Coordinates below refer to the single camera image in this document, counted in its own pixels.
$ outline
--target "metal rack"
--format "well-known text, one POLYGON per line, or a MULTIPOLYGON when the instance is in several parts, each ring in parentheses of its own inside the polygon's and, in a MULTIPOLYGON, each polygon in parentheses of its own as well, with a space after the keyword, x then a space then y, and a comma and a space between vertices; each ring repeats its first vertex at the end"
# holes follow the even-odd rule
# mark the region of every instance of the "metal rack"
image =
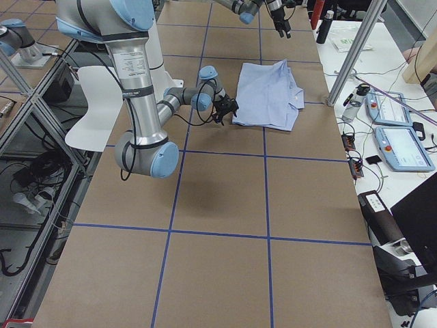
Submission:
MULTIPOLYGON (((23 254, 27 253, 30 243, 36 241, 33 245, 33 249, 30 251, 30 256, 27 259, 27 265, 24 270, 14 277, 7 277, 0 273, 0 324, 8 318, 20 316, 19 313, 26 312, 26 305, 23 305, 23 297, 26 292, 29 292, 29 290, 32 290, 34 287, 30 286, 34 284, 34 280, 32 280, 33 275, 35 274, 37 266, 41 262, 40 259, 44 250, 47 248, 48 241, 53 233, 53 228, 60 217, 60 212, 66 205, 67 198, 72 197, 72 193, 77 193, 78 190, 81 190, 81 192, 84 193, 86 187, 83 185, 87 184, 89 180, 89 170, 91 169, 89 162, 91 161, 94 165, 96 164, 95 158, 97 155, 75 150, 66 145, 64 141, 66 131, 62 126, 62 123, 42 99, 42 95, 48 89, 58 72, 64 69, 66 62, 65 56, 70 51, 73 51, 76 46, 77 43, 75 41, 69 43, 62 55, 63 58, 58 58, 56 60, 54 65, 44 75, 35 88, 32 88, 28 82, 26 82, 25 78, 14 67, 9 58, 0 50, 0 68, 5 71, 9 78, 16 84, 21 94, 25 97, 25 101, 21 108, 8 124, 4 133, 0 135, 0 159, 3 161, 10 161, 13 158, 11 154, 8 154, 8 147, 11 146, 12 140, 20 133, 26 120, 32 116, 44 126, 44 129, 48 135, 50 135, 51 139, 55 141, 64 154, 69 158, 71 165, 68 175, 57 190, 57 195, 52 207, 45 215, 27 215, 27 221, 20 220, 20 214, 17 213, 22 213, 23 209, 17 207, 16 209, 8 209, 8 215, 17 218, 15 222, 11 223, 10 221, 7 222, 7 220, 4 220, 6 222, 2 222, 0 216, 0 249, 5 247, 4 244, 8 244, 7 247, 14 250, 14 254, 12 255, 11 252, 3 252, 5 257, 8 257, 8 260, 13 265, 15 265, 15 262, 23 263, 23 254), (73 188, 78 179, 82 179, 82 181, 79 181, 79 184, 82 187, 79 189, 76 187, 73 188)), ((23 162, 26 159, 31 161, 32 155, 26 156, 25 153, 26 151, 23 150, 21 155, 23 162)), ((2 193, 4 192, 4 196, 6 196, 6 193, 9 193, 9 190, 7 189, 8 187, 10 189, 10 186, 5 186, 1 181, 0 177, 0 189, 3 189, 2 193)), ((6 208, 2 208, 1 212, 6 213, 6 210, 6 208)))

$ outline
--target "blue tape line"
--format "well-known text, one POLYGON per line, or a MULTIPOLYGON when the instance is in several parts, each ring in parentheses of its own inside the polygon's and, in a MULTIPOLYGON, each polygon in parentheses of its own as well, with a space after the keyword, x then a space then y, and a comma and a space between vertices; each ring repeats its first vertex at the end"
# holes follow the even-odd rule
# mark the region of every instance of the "blue tape line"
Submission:
POLYGON ((322 102, 322 101, 305 101, 305 104, 310 104, 310 105, 325 105, 324 102, 322 102))
POLYGON ((299 243, 315 244, 334 244, 334 245, 351 245, 351 246, 372 246, 371 243, 362 243, 358 241, 328 241, 324 239, 306 239, 306 238, 288 238, 288 237, 270 237, 273 241, 296 241, 299 243))
MULTIPOLYGON (((192 25, 192 24, 172 24, 172 23, 157 23, 157 25, 162 26, 174 26, 174 27, 205 27, 206 25, 192 25)), ((214 29, 256 29, 257 31, 276 31, 271 27, 238 27, 238 26, 219 26, 219 25, 210 25, 211 28, 214 29)), ((310 29, 293 29, 293 32, 313 32, 310 29)))
MULTIPOLYGON (((9 12, 10 14, 28 14, 27 12, 9 12)), ((32 12, 32 14, 37 14, 37 15, 53 15, 55 16, 56 14, 51 14, 49 12, 32 12)))
POLYGON ((266 236, 257 236, 254 234, 228 234, 225 232, 207 232, 207 231, 193 231, 193 230, 172 230, 171 233, 196 234, 201 236, 218 236, 218 237, 232 237, 232 238, 267 239, 266 236))
POLYGON ((233 152, 206 152, 201 150, 185 150, 193 154, 212 154, 212 155, 229 155, 229 156, 251 156, 251 157, 266 157, 268 159, 300 159, 302 161, 324 161, 324 162, 338 162, 347 163, 345 159, 316 159, 311 157, 297 157, 297 156, 280 156, 280 155, 260 155, 260 154, 240 154, 233 152))
POLYGON ((294 156, 276 156, 276 155, 268 155, 269 159, 300 159, 302 161, 319 161, 319 162, 337 162, 337 163, 347 163, 348 161, 345 159, 313 159, 309 157, 294 157, 294 156))
MULTIPOLYGON (((202 46, 201 56, 203 56, 203 53, 205 51, 206 38, 207 38, 207 35, 208 35, 208 25, 210 24, 210 19, 211 19, 211 11, 212 11, 212 4, 210 5, 210 13, 208 15, 208 24, 207 24, 207 27, 206 27, 206 30, 205 30, 205 38, 203 39, 203 46, 202 46)), ((199 70, 201 69, 201 63, 202 63, 202 59, 200 59, 199 70)), ((190 112, 189 122, 191 122, 192 117, 193 117, 193 111, 190 112)), ((170 225, 169 225, 169 232, 167 234, 167 242, 165 244, 163 263, 162 263, 162 266, 161 266, 161 272, 160 272, 160 276, 159 276, 158 290, 156 291, 156 298, 155 298, 155 305, 154 305, 154 310, 153 310, 153 317, 152 317, 152 322, 150 324, 151 328, 154 328, 154 326, 155 326, 156 314, 158 313, 160 290, 161 290, 161 287, 162 287, 162 284, 163 284, 165 264, 166 264, 166 261, 167 261, 167 254, 168 254, 168 249, 169 249, 169 244, 170 244, 171 229, 173 227, 173 220, 174 220, 174 215, 175 215, 175 210, 176 210, 176 204, 178 203, 180 182, 181 182, 181 179, 182 179, 182 172, 183 172, 183 169, 184 169, 184 162, 185 162, 185 150, 186 150, 186 146, 188 145, 188 138, 189 138, 189 136, 190 136, 190 125, 188 125, 188 127, 186 129, 185 144, 184 144, 184 153, 182 154, 182 160, 181 160, 181 165, 180 165, 180 170, 179 170, 179 177, 178 177, 178 184, 176 186, 175 199, 174 199, 173 208, 172 208, 172 211, 171 211, 171 219, 170 219, 170 225)))
POLYGON ((267 228, 267 259, 268 259, 268 291, 270 295, 270 328, 274 328, 273 278, 272 278, 272 245, 270 242, 270 208, 268 201, 268 168, 266 128, 262 128, 264 147, 264 188, 266 191, 266 228, 267 228))
MULTIPOLYGON (((239 58, 239 57, 213 57, 213 56, 193 56, 193 55, 171 55, 171 54, 163 54, 163 57, 181 57, 181 58, 200 58, 200 59, 227 59, 227 60, 251 60, 251 61, 257 61, 258 59, 255 58, 239 58)), ((269 59, 269 62, 279 62, 283 59, 269 59)), ((288 62, 292 63, 302 63, 302 64, 320 64, 319 61, 311 61, 311 60, 288 60, 288 62)))
POLYGON ((11 9, 12 7, 14 7, 15 6, 15 4, 18 2, 18 0, 15 0, 15 2, 12 4, 12 5, 10 5, 8 8, 6 8, 6 10, 2 13, 2 15, 5 13, 5 12, 9 12, 9 9, 11 9))
POLYGON ((371 246, 371 243, 362 243, 359 241, 329 241, 326 239, 309 239, 309 238, 292 238, 279 236, 258 236, 254 234, 231 234, 226 232, 208 232, 208 231, 194 231, 194 230, 168 230, 164 228, 150 228, 150 227, 135 227, 132 225, 111 225, 98 223, 74 223, 75 227, 84 228, 102 228, 115 230, 138 230, 150 232, 171 232, 172 234, 196 234, 201 236, 218 236, 229 238, 250 238, 250 239, 270 239, 272 241, 292 241, 297 243, 313 243, 313 244, 334 244, 334 245, 351 245, 351 246, 371 246))
POLYGON ((153 232, 168 232, 168 229, 134 227, 134 226, 129 226, 129 225, 109 225, 109 224, 76 223, 75 222, 74 226, 87 227, 87 228, 118 229, 118 230, 143 230, 143 231, 153 231, 153 232))

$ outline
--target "wire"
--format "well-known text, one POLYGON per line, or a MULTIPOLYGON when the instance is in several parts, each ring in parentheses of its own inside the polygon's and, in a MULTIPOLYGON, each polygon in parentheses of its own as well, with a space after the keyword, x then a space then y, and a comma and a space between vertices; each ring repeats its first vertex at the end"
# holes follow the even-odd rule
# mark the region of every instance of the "wire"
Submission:
MULTIPOLYGON (((66 177, 64 174, 63 177, 63 181, 62 184, 66 181, 66 177)), ((6 277, 14 277, 19 275, 21 272, 23 272, 23 270, 25 270, 27 264, 29 263, 31 254, 33 252, 33 249, 35 248, 38 240, 40 239, 42 232, 46 226, 46 224, 48 223, 48 220, 50 219, 50 215, 46 215, 46 218, 44 219, 44 221, 41 223, 40 225, 40 229, 38 230, 37 234, 35 235, 34 240, 32 241, 32 243, 30 244, 30 246, 27 246, 27 253, 25 256, 25 259, 23 260, 23 263, 20 266, 17 266, 15 271, 10 271, 10 267, 12 266, 12 264, 10 265, 6 265, 6 261, 5 261, 5 257, 3 256, 3 253, 5 252, 11 252, 12 249, 0 249, 0 265, 1 265, 1 272, 6 276, 6 277)))
POLYGON ((384 179, 385 179, 385 177, 384 177, 384 174, 382 173, 382 169, 381 169, 380 165, 378 163, 375 163, 375 164, 378 167, 378 170, 379 170, 379 172, 381 174, 381 187, 376 191, 377 193, 379 193, 379 192, 381 192, 382 188, 384 187, 384 179))
POLYGON ((11 100, 11 101, 13 101, 14 103, 16 103, 16 101, 15 101, 14 99, 11 99, 11 98, 9 98, 9 97, 5 97, 5 96, 0 95, 0 98, 8 99, 8 100, 11 100))
POLYGON ((294 15, 294 12, 296 11, 296 6, 294 6, 293 7, 293 12, 292 12, 292 14, 290 15, 290 17, 289 18, 287 18, 287 19, 285 19, 286 21, 289 21, 290 19, 292 19, 292 17, 293 17, 293 15, 294 15))
POLYGON ((27 165, 25 165, 25 164, 22 164, 22 163, 12 163, 12 164, 9 164, 9 165, 8 165, 7 167, 5 167, 4 169, 2 169, 2 170, 0 171, 0 175, 3 174, 4 171, 6 171, 7 169, 9 169, 11 166, 14 166, 14 165, 20 165, 20 166, 23 166, 23 167, 27 167, 27 168, 29 168, 29 166, 27 166, 27 165))
POLYGON ((420 302, 420 304, 419 304, 419 306, 418 306, 418 308, 416 310, 416 313, 414 313, 414 316, 412 317, 410 328, 412 328, 414 322, 416 321, 417 314, 419 313, 420 310, 422 310, 423 304, 426 302, 427 299, 429 299, 432 295, 435 295, 435 294, 437 294, 437 289, 434 289, 432 292, 428 293, 428 295, 426 295, 423 298, 422 302, 420 302))
POLYGON ((65 50, 58 48, 57 46, 50 46, 48 44, 42 43, 42 42, 36 42, 38 44, 41 44, 42 46, 47 46, 49 48, 53 48, 53 49, 57 49, 59 51, 61 51, 63 54, 65 54, 68 58, 70 58, 72 60, 72 62, 74 63, 74 65, 76 65, 76 67, 80 67, 79 64, 77 63, 77 61, 74 60, 74 58, 65 50))
POLYGON ((65 123, 71 122, 73 120, 78 120, 80 118, 81 118, 80 116, 76 116, 74 118, 68 118, 67 120, 61 121, 61 124, 65 124, 65 123))
MULTIPOLYGON (((423 35, 423 32, 425 31, 425 29, 426 29, 426 27, 428 26, 428 24, 431 22, 431 20, 433 19, 433 17, 435 16, 437 14, 437 10, 432 14, 432 16, 429 18, 429 20, 426 22, 426 24, 425 24, 425 26, 422 28, 422 31, 421 31, 421 36, 423 35)), ((422 49, 422 46, 420 46, 419 47, 419 49, 418 49, 418 51, 417 51, 417 53, 416 53, 416 56, 415 56, 415 58, 414 58, 414 73, 416 74, 416 78, 417 78, 417 80, 420 82, 420 83, 422 83, 422 80, 420 80, 420 78, 419 78, 419 74, 417 73, 417 58, 419 57, 419 53, 420 53, 420 51, 421 51, 421 49, 422 49)))
POLYGON ((112 75, 112 77, 114 78, 115 82, 118 84, 118 86, 120 87, 121 90, 124 90, 123 85, 120 83, 120 81, 118 81, 117 77, 114 75, 114 73, 112 72, 112 70, 109 69, 109 66, 103 61, 102 58, 100 58, 99 56, 97 56, 97 54, 95 54, 93 51, 89 50, 82 42, 79 42, 79 45, 84 48, 89 54, 91 54, 92 56, 94 56, 109 72, 109 74, 112 75))
MULTIPOLYGON (((92 56, 94 56, 109 72, 109 74, 114 78, 114 81, 118 84, 118 86, 120 87, 120 89, 123 91, 123 85, 120 83, 120 81, 118 81, 118 78, 114 75, 114 73, 112 72, 112 70, 109 69, 109 66, 103 61, 102 58, 100 58, 99 56, 97 56, 97 54, 95 54, 93 51, 89 50, 82 42, 79 42, 79 45, 85 49, 85 51, 87 51, 88 53, 90 53, 92 56)), ((128 170, 128 175, 126 177, 123 176, 123 169, 120 169, 120 178, 123 181, 127 181, 130 178, 130 175, 132 174, 132 170, 134 168, 135 165, 135 159, 137 157, 137 125, 135 123, 135 116, 134 116, 134 111, 133 111, 133 104, 131 103, 130 99, 127 98, 126 102, 128 104, 128 108, 129 108, 129 112, 130 112, 130 116, 132 118, 132 127, 133 127, 133 133, 134 133, 134 146, 133 150, 134 150, 134 154, 132 157, 132 163, 130 165, 130 169, 128 170)))
POLYGON ((29 129, 29 131, 31 132, 32 135, 34 135, 35 137, 37 137, 39 140, 41 140, 42 142, 42 146, 46 149, 46 150, 53 150, 56 149, 56 147, 51 144, 50 142, 48 142, 47 140, 45 140, 46 135, 44 135, 43 137, 39 136, 31 127, 30 125, 28 125, 27 122, 25 122, 25 126, 29 129))
POLYGON ((122 181, 127 181, 130 178, 130 175, 132 174, 132 170, 134 168, 135 165, 135 159, 137 157, 137 125, 135 124, 135 116, 134 116, 134 111, 132 108, 132 103, 130 102, 130 99, 126 99, 126 102, 128 103, 128 107, 129 107, 129 111, 130 111, 130 116, 132 117, 132 127, 133 127, 133 133, 134 133, 134 146, 133 150, 134 150, 134 154, 132 157, 132 163, 130 164, 130 168, 128 171, 128 175, 126 177, 123 177, 123 169, 120 169, 120 178, 122 179, 122 181))
POLYGON ((71 111, 67 111, 66 109, 62 108, 61 106, 54 105, 54 104, 48 104, 48 105, 51 106, 51 107, 54 107, 54 108, 56 108, 56 109, 58 109, 60 111, 63 111, 65 113, 67 113, 67 114, 70 114, 71 116, 75 116, 75 117, 78 117, 78 118, 82 117, 82 115, 72 113, 71 111))
POLYGON ((382 182, 381 182, 381 178, 375 173, 374 170, 372 170, 370 167, 363 165, 364 168, 368 169, 371 173, 374 174, 374 176, 378 179, 378 188, 376 189, 377 192, 380 192, 382 189, 382 182))

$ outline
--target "black cable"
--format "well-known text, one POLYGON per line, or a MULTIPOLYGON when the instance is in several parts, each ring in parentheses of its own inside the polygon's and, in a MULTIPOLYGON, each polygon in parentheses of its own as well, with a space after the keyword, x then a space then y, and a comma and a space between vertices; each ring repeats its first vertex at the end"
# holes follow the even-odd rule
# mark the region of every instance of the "black cable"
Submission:
POLYGON ((93 55, 109 72, 109 74, 112 75, 112 77, 114 78, 115 82, 118 84, 118 86, 120 87, 121 90, 124 90, 123 85, 120 83, 120 81, 118 81, 117 77, 114 75, 114 73, 112 72, 112 70, 109 69, 108 65, 103 61, 102 58, 100 58, 99 56, 97 56, 97 54, 95 54, 93 51, 89 50, 82 42, 79 42, 79 45, 85 49, 85 51, 87 51, 90 55, 93 55))
POLYGON ((134 146, 133 150, 134 150, 134 154, 132 157, 132 163, 130 164, 130 168, 128 171, 128 175, 126 177, 123 177, 123 169, 120 169, 120 178, 122 179, 122 181, 127 181, 130 178, 130 175, 132 174, 132 170, 134 168, 135 165, 135 159, 137 157, 137 125, 135 123, 135 116, 134 116, 134 111, 132 108, 132 103, 130 102, 130 99, 127 98, 126 102, 128 103, 128 107, 129 107, 129 111, 130 111, 130 115, 132 117, 132 127, 133 127, 133 133, 134 133, 134 146))
POLYGON ((46 150, 53 150, 56 149, 56 147, 51 144, 50 142, 48 142, 47 140, 45 140, 46 135, 44 135, 43 137, 39 136, 31 127, 30 125, 28 125, 27 122, 25 122, 25 126, 29 129, 29 131, 31 132, 32 135, 34 135, 35 137, 37 137, 39 140, 41 140, 42 142, 42 146, 44 147, 44 149, 46 150))
MULTIPOLYGON (((60 187, 57 191, 57 193, 59 193, 61 191, 62 187, 60 187)), ((10 267, 11 265, 6 265, 6 261, 5 258, 3 256, 4 252, 10 252, 12 251, 12 249, 0 249, 0 264, 1 264, 1 272, 6 276, 6 277, 14 277, 19 275, 21 272, 23 272, 23 270, 26 268, 27 264, 29 263, 30 257, 31 257, 31 253, 33 252, 33 249, 36 246, 36 243, 38 242, 38 240, 40 239, 41 235, 42 235, 42 231, 44 230, 46 224, 48 223, 48 220, 51 217, 51 213, 49 213, 48 215, 46 215, 45 220, 41 223, 40 225, 40 229, 38 230, 34 240, 32 241, 32 243, 30 244, 30 246, 26 247, 27 248, 27 253, 25 256, 25 259, 23 261, 23 263, 20 266, 16 267, 15 271, 10 271, 10 267)))
MULTIPOLYGON (((423 35, 423 32, 425 31, 426 27, 428 26, 428 24, 431 22, 432 18, 433 18, 436 14, 437 14, 437 10, 432 14, 432 16, 429 18, 429 20, 428 20, 427 23, 425 24, 425 26, 422 28, 421 35, 418 37, 418 39, 423 35)), ((419 83, 422 83, 422 80, 420 80, 420 78, 419 78, 419 74, 417 73, 417 58, 419 57, 419 53, 420 53, 421 49, 422 49, 422 46, 419 47, 419 49, 418 49, 418 51, 417 51, 417 53, 416 53, 416 56, 415 56, 415 58, 414 58, 414 73, 416 74, 416 78, 417 78, 417 80, 419 81, 419 83)))
MULTIPOLYGON (((203 82, 202 86, 199 89, 199 94, 202 93, 203 88, 205 87, 205 85, 208 84, 209 81, 214 81, 215 88, 217 88, 217 80, 216 79, 210 79, 210 80, 207 80, 207 81, 203 82)), ((204 120, 201 117, 201 115, 200 115, 200 111, 199 111, 199 97, 197 97, 197 99, 196 99, 196 112, 197 112, 197 116, 199 116, 200 120, 203 122, 203 124, 201 124, 201 125, 204 125, 204 124, 207 124, 207 123, 211 123, 214 120, 214 119, 210 120, 212 118, 212 114, 214 112, 214 103, 212 103, 212 108, 211 108, 210 115, 208 116, 208 118, 206 120, 204 120)))
POLYGON ((54 107, 54 108, 56 108, 56 109, 58 109, 58 110, 60 110, 60 111, 63 111, 63 112, 65 112, 65 113, 67 113, 67 114, 69 114, 69 115, 71 115, 71 116, 76 116, 76 117, 78 117, 78 118, 81 118, 81 117, 82 117, 82 115, 72 113, 71 111, 67 111, 66 109, 62 108, 61 106, 54 105, 54 104, 47 104, 47 105, 50 106, 50 107, 54 107))
POLYGON ((374 176, 378 179, 378 188, 376 189, 376 191, 380 191, 381 190, 381 186, 382 186, 382 182, 381 182, 381 179, 380 179, 380 177, 375 173, 375 171, 374 170, 372 170, 371 168, 369 168, 369 167, 367 167, 366 165, 363 165, 363 167, 365 167, 366 169, 368 169, 371 173, 373 173, 374 174, 374 176))
POLYGON ((437 295, 437 289, 431 291, 431 292, 430 292, 428 295, 426 295, 426 296, 423 298, 423 300, 420 302, 420 304, 419 304, 419 306, 418 306, 418 308, 417 308, 417 310, 416 310, 416 313, 415 313, 414 316, 412 317, 410 328, 412 328, 414 322, 416 321, 417 314, 419 314, 419 311, 422 310, 422 305, 423 305, 423 304, 426 302, 426 300, 429 299, 432 295, 437 295))
POLYGON ((16 103, 16 101, 15 101, 14 99, 11 99, 11 98, 8 98, 8 97, 2 96, 2 95, 0 95, 0 98, 8 99, 8 100, 11 100, 11 101, 13 101, 14 103, 16 103))
POLYGON ((61 124, 65 124, 65 123, 71 122, 73 120, 79 120, 80 118, 81 118, 80 116, 79 117, 75 117, 75 118, 68 118, 68 119, 66 119, 64 121, 61 121, 61 124))
POLYGON ((355 128, 352 124, 350 124, 349 122, 344 122, 342 118, 337 118, 338 120, 341 120, 341 122, 337 122, 337 125, 339 124, 343 124, 343 132, 342 134, 344 135, 348 135, 347 133, 344 132, 344 128, 347 126, 349 126, 350 128, 352 128, 352 132, 348 132, 348 133, 352 133, 353 138, 355 139, 355 128))
POLYGON ((293 8, 293 12, 292 12, 292 14, 290 15, 290 17, 289 18, 287 18, 287 19, 285 19, 286 21, 289 21, 290 19, 292 19, 292 17, 293 17, 293 15, 294 15, 294 12, 296 11, 296 6, 294 6, 294 8, 293 8))
POLYGON ((25 164, 22 164, 22 163, 12 163, 12 164, 9 164, 9 165, 8 165, 7 167, 5 167, 4 169, 2 169, 2 170, 0 171, 0 175, 3 174, 4 171, 6 171, 7 169, 9 169, 11 166, 14 166, 14 165, 20 165, 20 166, 23 166, 23 167, 27 167, 27 168, 29 168, 29 166, 27 166, 27 165, 25 165, 25 164))
POLYGON ((44 43, 39 42, 39 41, 36 42, 36 43, 41 44, 42 46, 47 46, 47 47, 49 47, 49 48, 53 48, 53 49, 57 49, 57 50, 61 51, 61 52, 64 53, 68 58, 70 58, 70 59, 72 60, 72 62, 74 63, 74 65, 76 65, 76 67, 80 67, 79 64, 77 63, 77 61, 75 61, 74 58, 73 58, 69 53, 67 53, 65 50, 63 50, 63 49, 61 49, 61 48, 58 48, 58 47, 56 47, 56 46, 50 46, 50 45, 48 45, 48 44, 44 44, 44 43))

